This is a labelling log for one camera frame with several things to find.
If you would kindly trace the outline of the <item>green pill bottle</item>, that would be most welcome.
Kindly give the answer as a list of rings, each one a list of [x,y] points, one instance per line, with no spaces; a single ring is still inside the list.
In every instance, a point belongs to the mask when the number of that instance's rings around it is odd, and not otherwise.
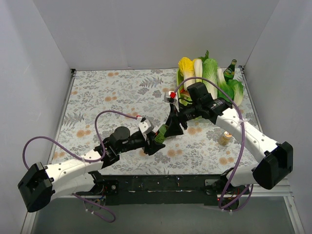
[[[166,125],[166,124],[162,124],[160,126],[160,128],[155,133],[155,137],[154,137],[154,140],[156,143],[162,144],[165,141],[165,139],[166,139],[165,133],[166,133],[167,129],[168,129],[168,125]]]

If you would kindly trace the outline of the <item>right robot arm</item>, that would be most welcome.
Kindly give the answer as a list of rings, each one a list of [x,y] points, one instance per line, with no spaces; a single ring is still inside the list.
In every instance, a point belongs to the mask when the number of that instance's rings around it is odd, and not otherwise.
[[[257,164],[238,167],[235,174],[224,173],[220,187],[227,194],[240,185],[258,184],[270,190],[293,170],[293,147],[288,142],[278,143],[265,136],[249,122],[240,119],[232,104],[223,98],[213,99],[203,83],[189,87],[191,103],[178,103],[177,94],[168,92],[165,101],[170,103],[168,129],[165,137],[182,135],[189,120],[201,117],[230,133],[255,158]]]

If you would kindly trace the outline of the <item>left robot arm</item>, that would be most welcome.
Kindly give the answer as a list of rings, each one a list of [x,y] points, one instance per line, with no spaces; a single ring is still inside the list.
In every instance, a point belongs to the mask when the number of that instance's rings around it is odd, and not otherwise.
[[[112,186],[117,186],[117,182],[105,181],[99,171],[119,161],[121,153],[141,148],[145,154],[155,154],[165,147],[164,139],[158,135],[153,131],[141,130],[131,134],[127,127],[121,126],[99,146],[82,156],[58,164],[33,164],[18,183],[27,211],[39,211],[51,200],[64,195],[116,193]]]

